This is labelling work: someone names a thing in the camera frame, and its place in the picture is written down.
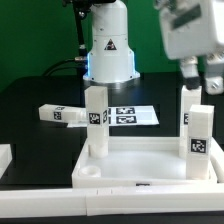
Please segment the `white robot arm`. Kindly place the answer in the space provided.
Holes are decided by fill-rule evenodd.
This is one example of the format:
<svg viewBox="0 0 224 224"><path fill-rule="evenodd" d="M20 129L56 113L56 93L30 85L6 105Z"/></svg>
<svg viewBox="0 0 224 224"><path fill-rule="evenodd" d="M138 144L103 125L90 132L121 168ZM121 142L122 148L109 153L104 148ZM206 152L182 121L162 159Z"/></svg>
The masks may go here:
<svg viewBox="0 0 224 224"><path fill-rule="evenodd" d="M180 62L189 89L199 86L197 59L204 58L205 90L224 92L224 0L154 0L167 57ZM121 0L91 7L93 46L84 80L123 84L140 77L128 46L127 8Z"/></svg>

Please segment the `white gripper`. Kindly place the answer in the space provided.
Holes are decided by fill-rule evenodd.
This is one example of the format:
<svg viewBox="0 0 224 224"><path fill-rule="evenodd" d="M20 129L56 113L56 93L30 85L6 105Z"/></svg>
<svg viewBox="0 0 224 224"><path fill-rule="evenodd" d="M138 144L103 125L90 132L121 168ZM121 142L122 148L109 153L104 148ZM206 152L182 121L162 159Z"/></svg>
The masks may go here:
<svg viewBox="0 0 224 224"><path fill-rule="evenodd" d="M169 59L181 59L186 88L200 86L195 56L209 54L204 60L205 89L208 94L222 94L224 53L216 52L224 50L224 0L154 0L154 7L159 11L164 50Z"/></svg>

